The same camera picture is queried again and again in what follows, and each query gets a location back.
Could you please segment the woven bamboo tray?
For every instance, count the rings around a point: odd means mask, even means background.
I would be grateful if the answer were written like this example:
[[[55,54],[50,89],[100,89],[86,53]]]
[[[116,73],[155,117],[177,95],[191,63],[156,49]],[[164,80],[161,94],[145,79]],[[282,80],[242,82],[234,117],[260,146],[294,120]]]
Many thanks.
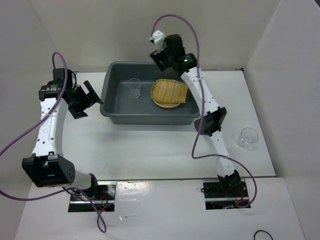
[[[158,79],[152,85],[150,97],[160,103],[185,104],[188,94],[188,85],[174,79]]]

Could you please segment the tan round plate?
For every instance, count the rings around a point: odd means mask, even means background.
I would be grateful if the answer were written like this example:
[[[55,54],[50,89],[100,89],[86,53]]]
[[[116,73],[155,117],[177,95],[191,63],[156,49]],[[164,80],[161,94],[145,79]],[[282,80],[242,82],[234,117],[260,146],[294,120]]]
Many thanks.
[[[176,108],[180,105],[180,103],[165,103],[165,102],[157,102],[155,100],[153,100],[153,102],[161,107],[161,108],[164,108],[164,109],[173,109],[173,108]]]

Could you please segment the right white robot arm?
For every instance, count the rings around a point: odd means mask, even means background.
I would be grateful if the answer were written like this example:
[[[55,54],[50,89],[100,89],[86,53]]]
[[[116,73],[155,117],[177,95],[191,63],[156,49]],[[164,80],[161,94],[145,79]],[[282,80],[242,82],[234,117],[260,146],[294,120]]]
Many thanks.
[[[186,53],[182,38],[178,34],[166,36],[156,30],[149,40],[155,46],[150,57],[158,68],[161,71],[171,68],[177,72],[196,101],[200,111],[200,118],[194,122],[196,136],[203,136],[208,145],[214,147],[219,191],[225,197],[231,196],[241,183],[241,178],[232,161],[228,159],[229,153],[223,140],[222,123],[227,110],[217,103],[206,85],[199,65],[199,55]]]

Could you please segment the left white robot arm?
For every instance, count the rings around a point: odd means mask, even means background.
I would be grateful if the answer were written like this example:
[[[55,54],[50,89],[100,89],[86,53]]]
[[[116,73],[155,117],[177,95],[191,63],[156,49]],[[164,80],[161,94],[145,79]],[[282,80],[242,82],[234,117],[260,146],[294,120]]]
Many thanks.
[[[73,187],[78,196],[94,200],[100,193],[98,181],[92,173],[82,173],[63,154],[63,129],[67,113],[74,119],[87,116],[85,110],[102,104],[88,81],[88,93],[77,83],[70,69],[55,68],[53,80],[39,90],[41,119],[35,147],[30,157],[23,158],[22,168],[38,188]]]

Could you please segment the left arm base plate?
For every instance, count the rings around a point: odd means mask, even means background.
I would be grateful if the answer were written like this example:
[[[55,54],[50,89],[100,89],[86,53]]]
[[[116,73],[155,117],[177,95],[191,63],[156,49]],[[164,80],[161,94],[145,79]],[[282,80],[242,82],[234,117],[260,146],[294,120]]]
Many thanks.
[[[117,183],[115,181],[98,181],[96,193],[89,196],[94,206],[100,212],[114,212],[116,199]],[[94,212],[90,201],[80,192],[70,192],[68,205],[69,213],[88,213]]]

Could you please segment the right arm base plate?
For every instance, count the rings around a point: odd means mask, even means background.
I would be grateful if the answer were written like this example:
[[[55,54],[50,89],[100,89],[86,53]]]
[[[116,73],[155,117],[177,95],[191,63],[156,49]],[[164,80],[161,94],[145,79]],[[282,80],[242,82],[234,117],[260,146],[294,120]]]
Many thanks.
[[[205,179],[202,181],[200,191],[204,196],[206,210],[239,209],[250,202],[247,185],[243,179],[238,186],[227,193],[223,192],[217,179]]]

